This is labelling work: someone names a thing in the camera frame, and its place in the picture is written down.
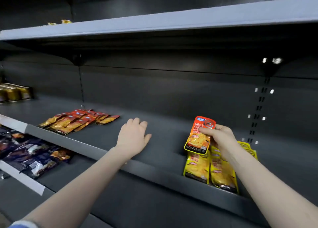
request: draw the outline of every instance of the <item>forearm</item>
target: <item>forearm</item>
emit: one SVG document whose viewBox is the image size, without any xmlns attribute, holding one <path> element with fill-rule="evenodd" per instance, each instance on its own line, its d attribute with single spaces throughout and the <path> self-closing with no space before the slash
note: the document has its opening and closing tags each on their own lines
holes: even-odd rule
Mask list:
<svg viewBox="0 0 318 228">
<path fill-rule="evenodd" d="M 271 227 L 318 227 L 318 208 L 240 145 L 229 146 L 223 152 Z"/>
<path fill-rule="evenodd" d="M 84 173 L 28 214 L 24 220 L 35 222 L 42 228 L 78 227 L 106 185 L 128 159 L 121 155 L 119 149 L 111 149 Z"/>
</svg>

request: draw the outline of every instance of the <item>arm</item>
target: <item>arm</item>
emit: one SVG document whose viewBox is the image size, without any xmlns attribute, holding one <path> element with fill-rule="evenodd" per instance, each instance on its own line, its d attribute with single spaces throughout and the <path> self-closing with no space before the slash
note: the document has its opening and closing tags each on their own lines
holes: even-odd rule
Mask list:
<svg viewBox="0 0 318 228">
<path fill-rule="evenodd" d="M 122 126 L 115 147 L 23 220 L 42 228 L 78 227 L 120 167 L 147 145 L 151 134 L 145 136 L 146 128 L 147 122 L 139 124 L 139 118 L 129 119 Z"/>
<path fill-rule="evenodd" d="M 230 128 L 216 125 L 200 131 L 213 137 L 271 227 L 318 227 L 318 208 L 247 153 Z"/>
</svg>

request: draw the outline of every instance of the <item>white label strip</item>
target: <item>white label strip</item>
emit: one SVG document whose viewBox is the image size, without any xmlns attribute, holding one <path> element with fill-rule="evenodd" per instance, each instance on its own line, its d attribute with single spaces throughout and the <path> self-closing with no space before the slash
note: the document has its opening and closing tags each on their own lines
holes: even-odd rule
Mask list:
<svg viewBox="0 0 318 228">
<path fill-rule="evenodd" d="M 26 126 L 28 125 L 25 122 L 15 120 L 13 118 L 9 118 L 9 117 L 4 116 L 4 115 L 0 115 L 0 123 L 4 126 L 7 126 L 7 127 L 14 129 L 14 130 L 17 130 L 21 133 L 25 133 Z"/>
<path fill-rule="evenodd" d="M 41 185 L 39 182 L 30 178 L 26 174 L 19 173 L 17 169 L 15 169 L 14 167 L 12 167 L 11 165 L 7 164 L 6 162 L 2 160 L 0 160 L 0 169 L 10 174 L 13 178 L 20 181 L 22 184 L 29 187 L 34 192 L 37 192 L 41 196 L 43 195 L 43 192 L 45 190 L 44 185 Z"/>
</svg>

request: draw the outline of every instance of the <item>canned drink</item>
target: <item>canned drink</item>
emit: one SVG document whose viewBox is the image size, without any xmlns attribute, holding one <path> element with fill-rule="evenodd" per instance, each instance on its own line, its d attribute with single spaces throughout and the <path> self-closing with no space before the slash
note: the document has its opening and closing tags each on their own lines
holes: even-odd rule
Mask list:
<svg viewBox="0 0 318 228">
<path fill-rule="evenodd" d="M 6 102 L 8 100 L 7 93 L 4 88 L 0 88 L 0 103 Z"/>
<path fill-rule="evenodd" d="M 19 91 L 23 100 L 29 100 L 32 98 L 32 89 L 29 86 L 20 86 Z"/>
<path fill-rule="evenodd" d="M 5 91 L 7 93 L 9 102 L 15 102 L 21 99 L 18 88 L 16 87 L 6 88 Z"/>
</svg>

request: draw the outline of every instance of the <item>upper shelf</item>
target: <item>upper shelf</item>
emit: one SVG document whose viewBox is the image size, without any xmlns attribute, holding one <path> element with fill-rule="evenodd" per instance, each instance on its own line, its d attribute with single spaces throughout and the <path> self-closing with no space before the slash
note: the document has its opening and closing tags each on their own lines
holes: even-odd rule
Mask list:
<svg viewBox="0 0 318 228">
<path fill-rule="evenodd" d="M 275 0 L 67 25 L 10 29 L 0 32 L 0 40 L 317 22 L 317 2 L 318 0 Z"/>
</svg>

